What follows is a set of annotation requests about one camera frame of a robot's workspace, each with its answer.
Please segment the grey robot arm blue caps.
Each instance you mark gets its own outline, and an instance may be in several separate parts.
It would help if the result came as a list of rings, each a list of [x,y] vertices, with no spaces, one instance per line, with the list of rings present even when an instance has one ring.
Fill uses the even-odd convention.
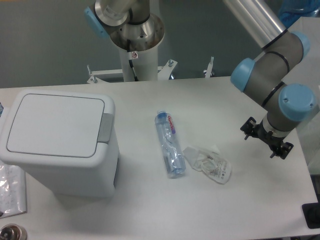
[[[232,84],[266,110],[260,123],[249,118],[241,130],[266,143],[273,156],[285,159],[293,144],[287,135],[313,111],[317,99],[306,85],[283,78],[308,54],[309,39],[290,32],[262,0],[227,0],[226,6],[263,51],[258,60],[246,58],[233,70]],[[159,80],[169,70],[158,69],[158,46],[165,35],[162,20],[147,0],[96,0],[84,10],[91,29],[110,38],[121,56],[126,82]]]

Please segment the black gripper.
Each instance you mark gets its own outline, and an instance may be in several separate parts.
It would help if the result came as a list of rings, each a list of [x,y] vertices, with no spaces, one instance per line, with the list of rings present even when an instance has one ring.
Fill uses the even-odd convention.
[[[245,134],[244,139],[247,140],[249,137],[258,138],[266,143],[272,154],[270,158],[280,157],[285,160],[294,145],[290,142],[283,142],[283,139],[288,136],[288,131],[280,131],[273,127],[268,119],[263,119],[259,124],[251,116],[242,125],[240,130]]]

